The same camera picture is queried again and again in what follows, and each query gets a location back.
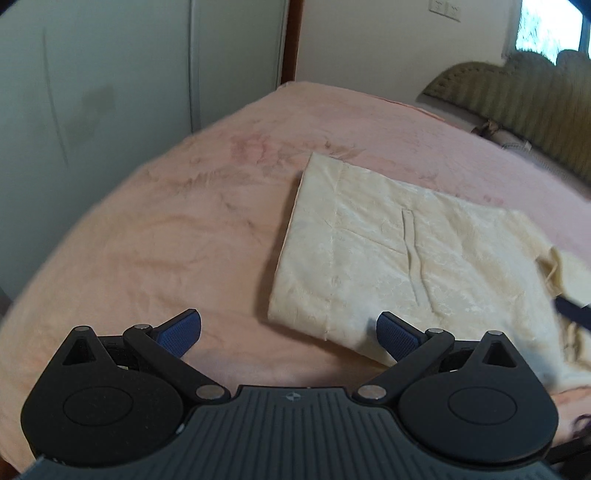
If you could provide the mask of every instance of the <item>light switch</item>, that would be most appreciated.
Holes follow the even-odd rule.
[[[444,0],[430,0],[429,11],[436,14],[445,15],[446,3]]]
[[[453,18],[454,20],[460,21],[460,6],[453,2],[445,2],[445,13],[444,15],[449,18]]]

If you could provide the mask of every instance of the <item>wooden door frame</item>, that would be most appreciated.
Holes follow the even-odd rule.
[[[297,51],[300,45],[301,18],[304,13],[304,0],[290,0],[285,27],[283,47],[283,65],[281,66],[281,84],[296,79]]]

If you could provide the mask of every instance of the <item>white wall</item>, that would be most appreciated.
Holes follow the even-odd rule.
[[[514,1],[456,0],[456,22],[429,0],[306,0],[296,79],[415,103],[456,63],[503,63]]]

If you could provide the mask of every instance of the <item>cream cloth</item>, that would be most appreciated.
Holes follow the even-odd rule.
[[[556,288],[591,300],[589,272],[567,259],[521,212],[312,154],[268,317],[386,365],[394,360],[375,339],[384,310],[457,339],[502,330],[548,388],[565,390],[591,384],[591,351],[567,345],[569,323],[552,305]]]

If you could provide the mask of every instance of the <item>pink bedsheet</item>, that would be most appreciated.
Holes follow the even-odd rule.
[[[380,372],[351,351],[263,323],[298,179],[313,151],[522,210],[556,245],[591,264],[590,204],[550,174],[417,109],[292,84],[139,168],[57,248],[0,329],[0,454],[19,470],[32,461],[20,409],[80,324],[118,335],[195,307],[202,338],[184,359],[232,389],[351,387]],[[566,396],[584,404],[585,394]],[[558,400],[568,406],[564,437],[581,408],[564,395]]]

